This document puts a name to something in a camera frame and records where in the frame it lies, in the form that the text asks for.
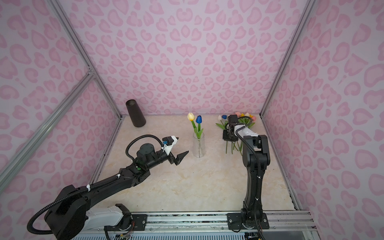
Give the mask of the clear glass vase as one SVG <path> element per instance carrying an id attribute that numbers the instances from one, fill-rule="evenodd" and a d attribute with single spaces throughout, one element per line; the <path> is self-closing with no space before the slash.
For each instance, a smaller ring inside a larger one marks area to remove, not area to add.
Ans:
<path id="1" fill-rule="evenodd" d="M 196 158 L 202 158 L 206 154 L 204 133 L 201 134 L 200 138 L 198 138 L 197 135 L 193 133 L 192 152 Z"/>

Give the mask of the dark blue tulip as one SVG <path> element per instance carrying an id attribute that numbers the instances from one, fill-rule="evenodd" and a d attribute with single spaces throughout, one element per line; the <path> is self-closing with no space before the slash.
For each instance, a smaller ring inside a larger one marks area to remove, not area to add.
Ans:
<path id="1" fill-rule="evenodd" d="M 196 118 L 196 123 L 197 123 L 197 126 L 195 128 L 195 133 L 196 133 L 196 136 L 197 136 L 197 139 L 201 139 L 201 136 L 203 134 L 203 131 L 204 129 L 202 128 L 201 124 L 202 124 L 202 116 L 197 116 Z"/>

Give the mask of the yellow white tulip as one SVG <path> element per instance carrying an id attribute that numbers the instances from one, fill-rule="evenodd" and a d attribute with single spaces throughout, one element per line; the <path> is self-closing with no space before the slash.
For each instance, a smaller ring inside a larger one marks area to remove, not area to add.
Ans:
<path id="1" fill-rule="evenodd" d="M 198 130 L 198 127 L 196 126 L 195 124 L 195 116 L 193 113 L 188 113 L 188 116 L 187 116 L 188 120 L 192 123 L 193 125 L 193 129 L 194 129 L 194 133 L 197 137 L 197 139 L 200 139 L 199 137 L 199 130 Z"/>

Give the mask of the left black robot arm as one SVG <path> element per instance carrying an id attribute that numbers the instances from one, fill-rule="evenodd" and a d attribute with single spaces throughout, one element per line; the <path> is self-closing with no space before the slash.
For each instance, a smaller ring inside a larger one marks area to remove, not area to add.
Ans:
<path id="1" fill-rule="evenodd" d="M 75 188 L 67 186 L 55 201 L 43 209 L 49 234 L 58 240 L 71 240 L 82 231 L 103 227 L 107 231 L 131 231 L 136 225 L 132 213 L 123 204 L 96 209 L 104 199 L 141 184 L 150 176 L 150 170 L 163 162 L 179 165 L 188 152 L 174 156 L 171 149 L 176 141 L 163 140 L 156 151 L 152 144 L 144 144 L 133 162 L 116 175 L 99 182 Z"/>

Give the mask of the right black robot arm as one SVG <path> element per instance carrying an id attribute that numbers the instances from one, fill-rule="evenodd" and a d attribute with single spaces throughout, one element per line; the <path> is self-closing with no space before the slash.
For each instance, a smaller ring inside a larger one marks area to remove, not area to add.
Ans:
<path id="1" fill-rule="evenodd" d="M 269 228 L 262 205 L 263 177 L 271 162 L 269 143 L 267 136 L 253 132 L 250 124 L 241 123 L 241 119 L 252 120 L 248 116 L 229 115 L 223 130 L 223 140 L 243 143 L 242 158 L 247 169 L 247 192 L 243 208 L 239 214 L 227 214 L 228 228 L 237 233 L 242 229 L 260 232 L 263 227 Z"/>

